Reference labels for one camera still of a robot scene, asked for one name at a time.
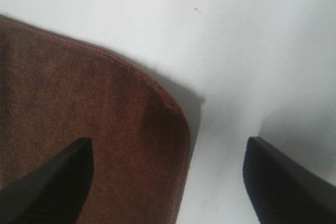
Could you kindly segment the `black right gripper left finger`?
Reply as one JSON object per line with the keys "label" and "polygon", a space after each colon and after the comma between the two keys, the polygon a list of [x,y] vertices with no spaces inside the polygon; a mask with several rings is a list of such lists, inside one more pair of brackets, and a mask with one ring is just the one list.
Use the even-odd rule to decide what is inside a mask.
{"label": "black right gripper left finger", "polygon": [[1,223],[76,223],[93,174],[92,140],[79,138],[1,189]]}

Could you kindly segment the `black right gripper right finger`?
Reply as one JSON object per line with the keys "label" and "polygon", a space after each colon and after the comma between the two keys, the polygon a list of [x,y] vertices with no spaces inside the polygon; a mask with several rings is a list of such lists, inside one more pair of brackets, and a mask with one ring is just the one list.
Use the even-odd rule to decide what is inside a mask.
{"label": "black right gripper right finger", "polygon": [[247,141],[243,180],[260,223],[335,223],[335,186],[261,137]]}

